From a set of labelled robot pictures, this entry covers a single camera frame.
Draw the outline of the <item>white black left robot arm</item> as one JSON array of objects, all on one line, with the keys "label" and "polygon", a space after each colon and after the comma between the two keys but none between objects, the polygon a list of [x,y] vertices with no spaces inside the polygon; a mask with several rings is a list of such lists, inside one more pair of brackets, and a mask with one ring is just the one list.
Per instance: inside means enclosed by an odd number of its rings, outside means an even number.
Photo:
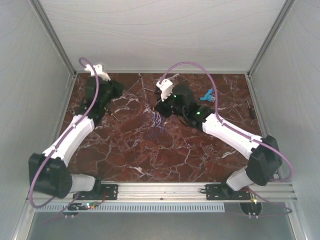
[{"label": "white black left robot arm", "polygon": [[69,126],[43,153],[28,160],[31,192],[63,199],[70,193],[85,192],[91,199],[103,193],[100,181],[87,174],[72,174],[69,162],[83,140],[98,126],[109,103],[119,98],[125,87],[116,80],[90,77],[85,94]]}]

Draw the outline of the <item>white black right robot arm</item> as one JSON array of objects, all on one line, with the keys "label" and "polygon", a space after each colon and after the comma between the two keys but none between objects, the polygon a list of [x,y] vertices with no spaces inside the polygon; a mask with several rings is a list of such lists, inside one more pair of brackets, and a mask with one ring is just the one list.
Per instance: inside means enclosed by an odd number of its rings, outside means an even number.
[{"label": "white black right robot arm", "polygon": [[252,184],[265,186],[282,165],[278,143],[274,137],[249,133],[218,118],[212,108],[196,102],[187,85],[173,85],[165,79],[157,82],[155,89],[159,94],[155,110],[162,117],[181,117],[186,126],[218,138],[247,159],[247,165],[234,171],[221,186],[221,193],[225,198],[234,198],[240,189]]}]

